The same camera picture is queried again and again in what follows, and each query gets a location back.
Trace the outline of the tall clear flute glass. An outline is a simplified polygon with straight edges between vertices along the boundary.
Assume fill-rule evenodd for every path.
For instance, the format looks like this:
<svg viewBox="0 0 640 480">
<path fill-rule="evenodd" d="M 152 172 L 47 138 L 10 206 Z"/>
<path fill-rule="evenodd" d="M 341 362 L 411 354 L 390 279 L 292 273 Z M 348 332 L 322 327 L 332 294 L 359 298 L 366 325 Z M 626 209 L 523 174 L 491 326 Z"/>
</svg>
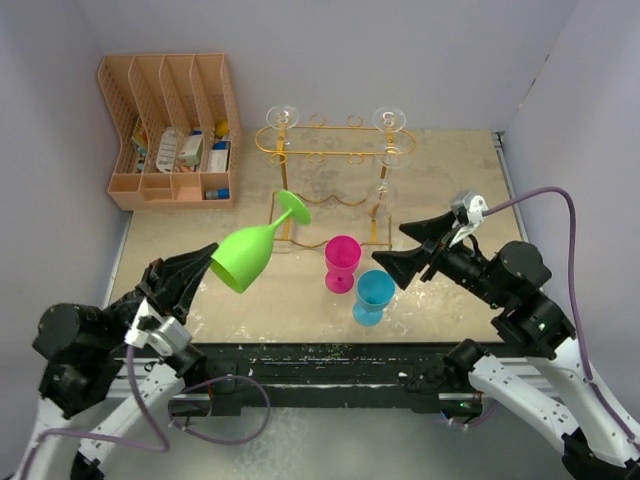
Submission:
<svg viewBox="0 0 640 480">
<path fill-rule="evenodd" d="M 374 127 L 385 134 L 385 147 L 394 145 L 394 134 L 406 124 L 405 113 L 397 107 L 381 107 L 372 116 Z"/>
</svg>

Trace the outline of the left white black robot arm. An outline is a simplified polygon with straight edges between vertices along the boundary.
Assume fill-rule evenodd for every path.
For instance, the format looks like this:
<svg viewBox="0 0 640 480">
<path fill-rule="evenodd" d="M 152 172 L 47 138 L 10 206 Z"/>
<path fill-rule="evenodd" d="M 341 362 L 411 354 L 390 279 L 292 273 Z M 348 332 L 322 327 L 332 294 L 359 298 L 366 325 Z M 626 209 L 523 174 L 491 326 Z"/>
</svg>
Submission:
<svg viewBox="0 0 640 480">
<path fill-rule="evenodd" d="M 205 382 L 206 356 L 192 343 L 186 320 L 218 245 L 156 259 L 133 290 L 105 308 L 59 303 L 38 323 L 33 348 L 47 361 L 28 449 L 14 476 L 50 479 L 57 439 L 80 445 L 62 470 L 70 479 L 101 479 L 117 445 L 147 422 L 166 453 L 169 441 L 152 413 L 181 391 Z"/>
</svg>

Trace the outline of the green plastic goblet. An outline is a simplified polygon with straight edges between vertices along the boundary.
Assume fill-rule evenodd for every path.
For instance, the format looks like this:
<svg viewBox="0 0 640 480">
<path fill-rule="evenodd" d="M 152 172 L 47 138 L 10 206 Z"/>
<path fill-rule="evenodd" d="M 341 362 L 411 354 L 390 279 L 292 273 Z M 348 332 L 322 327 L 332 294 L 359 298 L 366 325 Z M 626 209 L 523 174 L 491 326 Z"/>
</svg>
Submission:
<svg viewBox="0 0 640 480">
<path fill-rule="evenodd" d="M 311 214 L 293 192 L 281 190 L 282 214 L 269 224 L 251 226 L 227 236 L 211 255 L 210 269 L 231 290 L 244 293 L 259 277 L 271 258 L 275 234 L 287 219 L 300 225 L 311 223 Z"/>
</svg>

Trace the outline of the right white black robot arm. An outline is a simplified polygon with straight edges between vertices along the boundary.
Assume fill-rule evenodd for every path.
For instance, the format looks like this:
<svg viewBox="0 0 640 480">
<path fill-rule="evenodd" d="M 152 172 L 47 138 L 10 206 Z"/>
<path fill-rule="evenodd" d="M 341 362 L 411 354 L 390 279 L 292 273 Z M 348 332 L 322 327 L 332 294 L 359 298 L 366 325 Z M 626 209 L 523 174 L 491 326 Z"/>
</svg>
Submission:
<svg viewBox="0 0 640 480">
<path fill-rule="evenodd" d="M 543 291 L 551 272 L 532 244 L 511 241 L 486 258 L 476 240 L 456 241 L 451 213 L 400 225 L 418 242 L 407 251 L 376 251 L 373 259 L 406 289 L 442 274 L 497 311 L 491 321 L 504 343 L 552 386 L 551 398 L 516 377 L 478 342 L 465 339 L 444 357 L 444 378 L 456 391 L 473 388 L 524 420 L 562 455 L 575 479 L 636 479 L 639 425 L 599 385 L 582 359 L 577 328 Z"/>
</svg>

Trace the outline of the blue plastic goblet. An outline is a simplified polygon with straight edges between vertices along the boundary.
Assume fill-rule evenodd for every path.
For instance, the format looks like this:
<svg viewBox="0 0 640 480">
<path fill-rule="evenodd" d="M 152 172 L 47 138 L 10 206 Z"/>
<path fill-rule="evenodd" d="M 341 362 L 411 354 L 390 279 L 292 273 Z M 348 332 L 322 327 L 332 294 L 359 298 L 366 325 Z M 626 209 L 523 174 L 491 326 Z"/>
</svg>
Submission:
<svg viewBox="0 0 640 480">
<path fill-rule="evenodd" d="M 395 294 L 395 283 L 383 270 L 363 273 L 356 285 L 356 302 L 352 314 L 357 323 L 371 327 L 381 322 L 384 310 Z"/>
</svg>

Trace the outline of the short clear wine glass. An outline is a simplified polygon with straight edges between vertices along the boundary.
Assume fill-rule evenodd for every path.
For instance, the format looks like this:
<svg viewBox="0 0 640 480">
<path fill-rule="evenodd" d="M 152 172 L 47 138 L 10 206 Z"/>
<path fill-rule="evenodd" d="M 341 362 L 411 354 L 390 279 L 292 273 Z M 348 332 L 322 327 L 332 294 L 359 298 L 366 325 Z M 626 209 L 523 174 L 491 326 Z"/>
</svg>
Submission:
<svg viewBox="0 0 640 480">
<path fill-rule="evenodd" d="M 366 212 L 372 220 L 391 216 L 398 197 L 394 177 L 409 163 L 407 151 L 394 144 L 388 145 L 383 153 L 374 155 L 371 183 L 365 201 Z"/>
</svg>

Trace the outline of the pink plastic goblet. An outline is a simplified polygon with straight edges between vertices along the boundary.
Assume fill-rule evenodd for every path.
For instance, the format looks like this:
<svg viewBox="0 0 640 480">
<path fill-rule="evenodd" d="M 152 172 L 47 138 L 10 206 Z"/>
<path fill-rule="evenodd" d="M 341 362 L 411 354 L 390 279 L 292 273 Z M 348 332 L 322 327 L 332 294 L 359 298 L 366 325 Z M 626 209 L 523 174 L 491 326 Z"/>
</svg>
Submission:
<svg viewBox="0 0 640 480">
<path fill-rule="evenodd" d="M 327 267 L 325 285 L 335 294 L 345 294 L 354 285 L 354 273 L 361 260 L 362 249 L 357 240 L 348 235 L 332 238 L 325 246 Z"/>
</svg>

